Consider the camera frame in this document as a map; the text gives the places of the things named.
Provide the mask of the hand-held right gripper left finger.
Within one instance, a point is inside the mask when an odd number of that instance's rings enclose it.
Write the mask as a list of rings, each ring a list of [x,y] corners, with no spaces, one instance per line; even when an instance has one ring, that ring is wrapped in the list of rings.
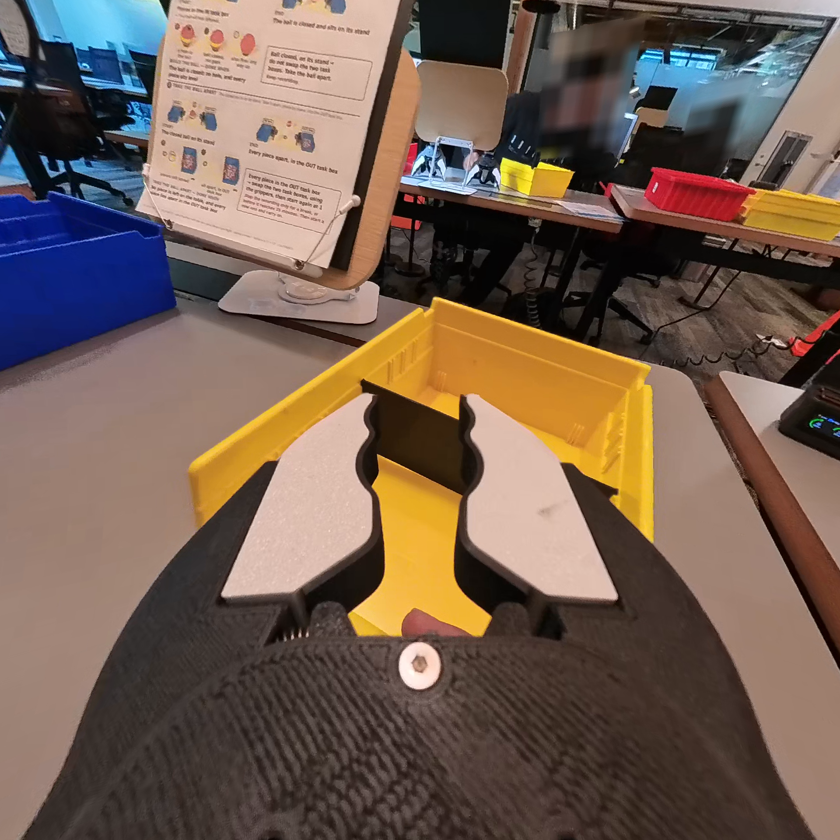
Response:
[[[385,571],[377,405],[361,394],[279,457],[221,591],[226,603],[356,608]]]

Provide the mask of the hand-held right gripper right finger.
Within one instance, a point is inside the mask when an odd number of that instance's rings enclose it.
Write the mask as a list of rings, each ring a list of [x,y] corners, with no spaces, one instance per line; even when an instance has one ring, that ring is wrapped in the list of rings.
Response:
[[[465,482],[455,580],[487,614],[505,603],[543,615],[554,604],[614,606],[617,590],[563,464],[525,426],[462,395]]]

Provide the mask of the yellow plastic bin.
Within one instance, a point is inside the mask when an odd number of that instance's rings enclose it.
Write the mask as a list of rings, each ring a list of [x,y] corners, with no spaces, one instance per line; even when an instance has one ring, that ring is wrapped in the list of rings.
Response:
[[[616,489],[613,505],[655,535],[650,367],[451,302],[405,316],[206,453],[188,475],[202,527],[263,463],[361,393],[362,381],[456,418],[478,394],[527,427],[558,459]],[[481,635],[489,615],[458,588],[459,493],[380,457],[385,574],[350,618],[363,635],[394,635],[414,607]]]
[[[540,162],[531,166],[508,158],[500,162],[500,186],[530,198],[559,201],[573,177],[573,170],[554,164]]]
[[[739,221],[745,227],[832,241],[839,235],[839,202],[815,194],[758,190],[744,201]]]

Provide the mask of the neighbouring grey desk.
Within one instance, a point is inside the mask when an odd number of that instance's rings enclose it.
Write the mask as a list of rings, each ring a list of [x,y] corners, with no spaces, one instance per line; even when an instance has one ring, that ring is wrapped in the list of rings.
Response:
[[[705,385],[721,431],[755,491],[765,520],[828,646],[839,653],[839,460],[783,436],[782,412],[806,388],[724,372]]]

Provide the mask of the black bin divider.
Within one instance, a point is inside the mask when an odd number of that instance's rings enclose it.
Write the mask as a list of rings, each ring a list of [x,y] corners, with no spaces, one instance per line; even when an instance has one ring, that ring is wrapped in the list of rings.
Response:
[[[462,495],[464,446],[459,419],[410,397],[362,380],[374,397],[377,453],[413,473]]]

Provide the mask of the white stand base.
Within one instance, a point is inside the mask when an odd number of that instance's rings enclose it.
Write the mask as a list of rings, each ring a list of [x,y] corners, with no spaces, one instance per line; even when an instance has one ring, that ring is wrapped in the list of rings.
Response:
[[[376,319],[379,299],[380,288],[371,281],[335,290],[276,270],[257,269],[241,276],[217,305],[231,314],[360,326]]]

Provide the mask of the black charger with display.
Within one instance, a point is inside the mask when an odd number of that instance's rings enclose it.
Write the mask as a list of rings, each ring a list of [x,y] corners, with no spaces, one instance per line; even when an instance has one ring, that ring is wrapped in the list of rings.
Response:
[[[812,385],[780,415],[780,433],[810,449],[839,460],[839,391]]]

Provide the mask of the long brown-edged table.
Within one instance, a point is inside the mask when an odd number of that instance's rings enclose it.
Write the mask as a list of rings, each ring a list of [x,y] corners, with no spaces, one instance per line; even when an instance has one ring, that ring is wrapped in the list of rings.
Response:
[[[606,196],[574,190],[567,190],[560,199],[525,196],[506,187],[500,190],[476,188],[473,192],[463,192],[451,189],[447,184],[428,183],[410,176],[402,178],[398,190],[404,194],[609,234],[617,234],[626,221]]]

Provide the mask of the blue plastic bin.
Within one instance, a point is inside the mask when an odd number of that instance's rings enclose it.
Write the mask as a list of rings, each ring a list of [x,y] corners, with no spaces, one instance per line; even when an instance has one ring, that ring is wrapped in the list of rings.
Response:
[[[162,226],[55,192],[2,196],[2,371],[175,307]]]

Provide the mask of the grippers on clear stand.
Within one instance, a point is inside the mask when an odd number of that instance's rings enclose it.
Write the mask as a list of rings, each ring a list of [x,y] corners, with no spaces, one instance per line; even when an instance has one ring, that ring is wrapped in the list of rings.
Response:
[[[446,193],[474,195],[479,191],[497,192],[501,173],[494,154],[475,148],[466,140],[439,136],[427,143],[416,155],[411,172],[406,176]]]

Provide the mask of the red plastic bin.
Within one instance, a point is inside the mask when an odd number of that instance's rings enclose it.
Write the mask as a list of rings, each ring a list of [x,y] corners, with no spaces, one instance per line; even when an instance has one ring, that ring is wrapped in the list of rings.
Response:
[[[715,176],[652,168],[644,197],[663,212],[730,223],[755,189]]]

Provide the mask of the wooden board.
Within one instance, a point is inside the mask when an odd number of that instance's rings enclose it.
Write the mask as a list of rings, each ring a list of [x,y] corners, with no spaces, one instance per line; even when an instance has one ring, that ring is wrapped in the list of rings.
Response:
[[[508,99],[508,78],[498,68],[422,60],[416,67],[421,97],[416,136],[471,142],[481,151],[496,148]]]

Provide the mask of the black office chair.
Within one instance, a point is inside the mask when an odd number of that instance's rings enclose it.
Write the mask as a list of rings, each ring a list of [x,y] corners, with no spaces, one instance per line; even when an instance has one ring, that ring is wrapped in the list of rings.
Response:
[[[88,173],[73,168],[75,161],[86,163],[113,156],[125,165],[128,160],[106,138],[106,132],[124,128],[129,119],[125,102],[117,91],[89,89],[81,76],[72,45],[38,42],[45,92],[40,104],[44,113],[38,126],[38,154],[56,171],[48,179],[49,189],[60,193],[69,187],[70,195],[83,199],[83,186],[91,186],[133,207],[125,192]]]

